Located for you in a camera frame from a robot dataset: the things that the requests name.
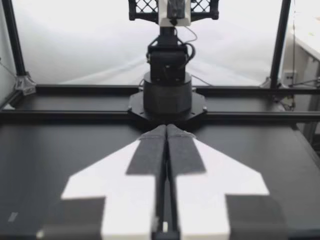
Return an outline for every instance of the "electrical outlet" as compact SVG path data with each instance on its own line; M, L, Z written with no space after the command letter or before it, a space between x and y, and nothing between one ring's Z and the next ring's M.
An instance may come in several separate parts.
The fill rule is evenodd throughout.
M290 85L292 83L296 83L298 79L298 73L297 71L292 71L292 70L285 70L283 71L282 75L282 83L284 85Z

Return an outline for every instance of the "vertical frame post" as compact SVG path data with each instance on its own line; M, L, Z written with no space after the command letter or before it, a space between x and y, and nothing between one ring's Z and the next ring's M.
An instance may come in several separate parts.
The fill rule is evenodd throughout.
M278 32L275 41L273 61L270 73L271 85L270 88L276 89L278 85L278 77L280 72L281 60L285 46L288 19L290 14L291 0L282 0L280 20Z
M5 20L6 20L7 30L9 33L16 75L26 76L27 72L25 68L23 55L22 55L12 0L2 0L2 5L3 5Z

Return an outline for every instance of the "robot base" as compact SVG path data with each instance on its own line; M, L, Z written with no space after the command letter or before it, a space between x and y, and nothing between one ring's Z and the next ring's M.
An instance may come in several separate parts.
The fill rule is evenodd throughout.
M205 97L192 92L191 77L179 85L157 85L144 76L144 90L130 97L129 112L155 124L182 123L207 112Z

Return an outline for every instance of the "white backdrop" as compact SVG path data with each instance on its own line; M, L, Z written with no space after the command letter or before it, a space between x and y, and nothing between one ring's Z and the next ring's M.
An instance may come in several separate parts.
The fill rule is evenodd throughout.
M154 23L129 21L127 0L14 0L25 64L37 83L137 84ZM220 20L195 22L188 71L215 85L270 74L281 0L220 0ZM178 28L183 40L193 38Z

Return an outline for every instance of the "cable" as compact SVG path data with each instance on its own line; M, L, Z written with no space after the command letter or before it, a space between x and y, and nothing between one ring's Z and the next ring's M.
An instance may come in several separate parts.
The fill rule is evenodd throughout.
M208 86L214 87L214 85L212 85L212 84L208 83L207 81L205 81L205 80L201 79L201 78L200 78L200 77L198 77L198 76L191 75L191 77L194 77L195 79L200 80L201 82L203 82L204 84L207 84Z
M6 70L11 76L16 77L16 75L12 71L10 71L10 69L1 62L1 57L0 57L0 66L2 66L3 69Z
M293 0L293 57L292 57L292 70L293 70L293 75L296 73L296 0ZM294 77L291 80L291 84L293 85L295 83Z
M320 77L318 77L316 79L313 79L313 80L308 80L308 81L303 81L303 82L297 82L297 83L294 83L294 84L290 84L288 87L292 88L294 86L299 86L299 85L308 86L307 84L309 84L309 83L318 83L318 84L320 84Z
M186 41L185 43L192 43L192 42L195 42L198 40L198 35L191 30L191 28L187 27L187 26L184 26L186 29L188 29L193 35L194 35L194 39L192 40L189 40L189 41Z
M179 69L184 68L196 56L196 48L195 48L195 46L193 46L189 42L184 42L184 43L181 44L181 46L184 46L184 45L190 46L192 48L192 53L191 53L190 56L188 56L188 58L185 61L185 63L179 67Z

